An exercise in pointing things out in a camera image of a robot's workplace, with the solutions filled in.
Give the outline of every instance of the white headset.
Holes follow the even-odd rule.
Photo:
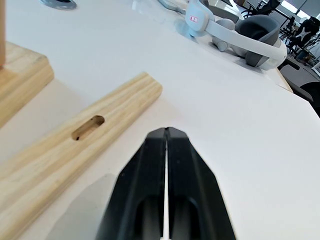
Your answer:
[[[279,39],[279,24],[269,16],[251,16],[237,24],[225,18],[216,22],[210,9],[199,0],[190,0],[185,21],[191,36],[210,34],[220,51],[230,47],[253,67],[273,69],[287,57],[287,47]]]

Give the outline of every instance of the black chair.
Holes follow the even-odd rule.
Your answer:
[[[305,90],[312,96],[313,102],[311,102],[310,104],[316,114],[318,114],[318,116],[320,117],[320,82],[308,82],[302,85],[300,88]]]
[[[280,70],[286,65],[290,65],[296,70],[300,69],[299,65],[297,65],[294,61],[288,58],[283,62],[283,64],[281,64],[278,67],[278,69]],[[320,117],[320,82],[308,82],[306,84],[303,84],[302,86],[297,86],[292,81],[287,79],[285,76],[284,79],[291,87],[293,93],[307,100],[316,112],[316,114]]]
[[[286,65],[293,67],[295,70],[300,69],[300,66],[297,63],[295,63],[295,61],[287,58],[286,60],[284,60],[284,62],[280,66],[278,66],[278,70],[281,70]],[[310,93],[303,90],[298,85],[294,84],[287,77],[283,76],[283,78],[289,84],[290,88],[292,89],[292,91],[295,95],[299,96],[300,98],[303,98],[304,100],[307,100],[310,104],[313,104],[314,100],[313,100],[313,97],[310,95]]]
[[[296,18],[294,17],[294,16],[292,16],[291,18],[290,18],[290,20],[289,20],[289,22],[288,22],[288,24],[284,27],[284,28],[282,28],[281,30],[280,30],[280,38],[282,39],[282,40],[284,40],[284,39],[290,39],[290,38],[292,38],[293,36],[294,36],[294,34],[295,34],[295,29],[294,29],[294,27],[295,27],[295,20],[296,20]]]
[[[294,36],[289,40],[287,47],[290,50],[290,53],[297,54],[298,47],[303,48],[304,45],[319,31],[320,20],[311,16],[310,19],[305,20],[299,29],[296,31]]]
[[[248,18],[253,15],[269,15],[280,5],[280,0],[269,0],[265,5],[261,7],[258,5],[257,8],[255,8],[250,2],[248,2],[248,4],[249,9],[241,12],[241,14],[246,13],[243,16],[244,18]]]

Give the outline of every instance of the wooden stick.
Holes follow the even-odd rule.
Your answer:
[[[0,67],[6,62],[6,0],[0,0]]]
[[[0,240],[16,239],[161,92],[142,73],[0,166]]]

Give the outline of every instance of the pine wood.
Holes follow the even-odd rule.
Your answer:
[[[0,240],[16,239],[161,92],[142,73],[0,166]]]
[[[7,42],[0,69],[0,128],[53,78],[46,56]]]
[[[282,87],[282,88],[285,89],[285,90],[288,90],[288,91],[291,92],[291,93],[294,93],[294,91],[291,89],[291,87],[289,86],[289,84],[288,84],[287,81],[285,80],[285,78],[284,78],[284,76],[282,75],[282,73],[281,73],[277,68],[276,68],[275,70],[277,71],[278,75],[280,76],[281,80],[283,81],[283,83],[284,83],[285,86],[286,86],[286,88],[284,88],[284,87],[282,87],[282,86],[280,86],[280,87]]]
[[[5,37],[5,26],[6,26],[6,1],[0,0],[0,67],[5,64],[6,61],[6,37]]]

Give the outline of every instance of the wood grain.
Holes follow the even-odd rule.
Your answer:
[[[289,86],[289,84],[287,83],[287,81],[285,80],[284,76],[282,75],[282,73],[278,70],[278,69],[275,69],[276,72],[278,73],[279,77],[281,78],[281,80],[283,81],[284,85],[286,86],[285,87],[282,87],[281,85],[279,85],[280,87],[282,87],[283,89],[285,90],[288,90],[289,92],[291,93],[294,93],[294,91],[291,89],[291,87]]]
[[[0,128],[53,78],[46,56],[7,42],[0,69]]]
[[[6,61],[6,1],[0,0],[0,68]]]
[[[16,239],[161,92],[142,73],[0,166],[0,240]]]

